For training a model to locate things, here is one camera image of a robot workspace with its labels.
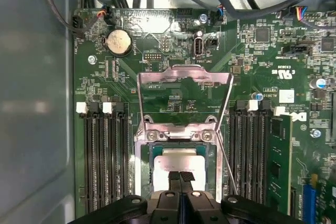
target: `blue pcie slot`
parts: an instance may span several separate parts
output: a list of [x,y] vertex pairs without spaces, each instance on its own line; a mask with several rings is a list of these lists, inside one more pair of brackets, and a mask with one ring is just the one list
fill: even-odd
[[316,190],[311,185],[303,186],[303,221],[307,224],[315,224]]

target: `screw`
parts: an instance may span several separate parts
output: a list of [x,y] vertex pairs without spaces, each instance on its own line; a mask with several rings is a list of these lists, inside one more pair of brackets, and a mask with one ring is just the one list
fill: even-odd
[[313,129],[310,133],[311,137],[313,138],[319,138],[322,135],[322,132],[319,130]]
[[208,16],[205,13],[202,13],[198,17],[198,20],[199,20],[199,22],[201,22],[201,24],[205,24],[208,21]]
[[156,132],[151,131],[151,132],[149,132],[149,133],[147,134],[147,139],[148,139],[149,141],[154,142],[154,141],[156,141],[156,140],[158,139],[158,135],[157,135]]
[[90,56],[88,57],[88,62],[89,62],[91,65],[96,64],[96,63],[97,63],[97,57],[94,56],[94,55],[90,55]]
[[211,139],[212,139],[212,134],[211,134],[211,132],[209,132],[209,131],[205,131],[205,132],[203,132],[203,134],[202,134],[202,139],[204,140],[204,141],[210,141]]
[[192,196],[195,196],[195,197],[199,197],[201,195],[201,193],[197,192],[197,191],[194,191],[192,193]]
[[238,202],[238,200],[236,198],[234,198],[234,197],[228,198],[227,201],[229,201],[231,203],[237,203]]

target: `white slot latch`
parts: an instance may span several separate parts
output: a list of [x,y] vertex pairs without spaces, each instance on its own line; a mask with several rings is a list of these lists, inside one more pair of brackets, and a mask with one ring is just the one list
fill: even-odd
[[103,113],[112,114],[112,102],[103,102]]
[[274,108],[273,114],[275,116],[285,115],[286,114],[285,110],[286,110],[285,106],[277,106]]
[[249,100],[246,106],[247,111],[257,111],[258,110],[258,100]]
[[76,112],[78,114],[88,113],[88,106],[86,105],[86,102],[76,102]]

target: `gray case wall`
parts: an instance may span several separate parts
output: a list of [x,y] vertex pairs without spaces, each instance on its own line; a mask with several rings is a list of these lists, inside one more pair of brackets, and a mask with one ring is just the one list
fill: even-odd
[[[281,0],[256,1],[266,7]],[[249,8],[246,0],[233,2]],[[70,15],[78,1],[55,3]],[[333,0],[304,4],[334,7]],[[197,8],[189,0],[148,1],[148,7],[183,6]],[[0,0],[1,224],[59,224],[75,217],[71,40],[45,0]]]
[[[70,14],[77,0],[55,0]],[[74,219],[71,37],[45,0],[0,0],[0,223]]]

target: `motherboard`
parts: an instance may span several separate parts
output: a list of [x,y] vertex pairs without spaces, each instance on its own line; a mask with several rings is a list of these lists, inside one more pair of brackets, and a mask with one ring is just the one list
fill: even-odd
[[77,217],[185,170],[217,201],[238,193],[336,224],[335,37],[287,12],[109,9],[73,42]]

